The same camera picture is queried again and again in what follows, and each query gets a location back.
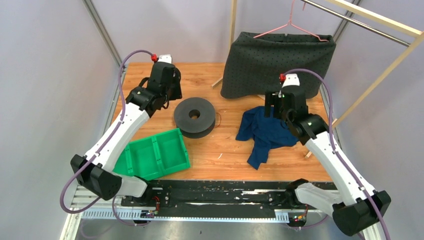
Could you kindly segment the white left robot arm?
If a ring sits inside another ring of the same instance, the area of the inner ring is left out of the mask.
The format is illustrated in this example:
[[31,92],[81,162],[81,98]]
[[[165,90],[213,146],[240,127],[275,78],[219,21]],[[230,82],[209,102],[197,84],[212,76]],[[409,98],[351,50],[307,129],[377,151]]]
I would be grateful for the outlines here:
[[182,98],[181,73],[174,64],[157,61],[144,81],[145,86],[129,92],[118,117],[95,146],[70,161],[77,182],[103,200],[132,196],[141,206],[153,201],[153,192],[145,180],[113,170],[124,148],[153,114],[170,101]]

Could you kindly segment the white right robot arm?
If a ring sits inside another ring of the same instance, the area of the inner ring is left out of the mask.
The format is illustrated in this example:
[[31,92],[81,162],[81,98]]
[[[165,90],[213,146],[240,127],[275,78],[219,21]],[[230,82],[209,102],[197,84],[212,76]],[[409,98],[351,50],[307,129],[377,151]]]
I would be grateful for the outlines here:
[[297,85],[265,94],[266,117],[282,120],[289,131],[320,161],[335,184],[338,194],[323,190],[305,179],[291,183],[285,201],[291,208],[312,206],[331,217],[347,236],[363,233],[366,240],[380,240],[390,234],[383,220],[391,198],[376,191],[355,169],[335,144],[332,129],[323,118],[309,113],[305,92]]

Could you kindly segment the dark grey cable spool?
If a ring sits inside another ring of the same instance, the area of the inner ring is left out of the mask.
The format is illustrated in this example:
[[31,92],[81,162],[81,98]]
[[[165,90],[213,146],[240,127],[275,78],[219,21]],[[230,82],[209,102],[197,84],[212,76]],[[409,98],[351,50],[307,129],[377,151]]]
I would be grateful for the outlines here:
[[176,106],[173,120],[183,136],[200,139],[214,129],[216,111],[212,103],[205,98],[190,97]]

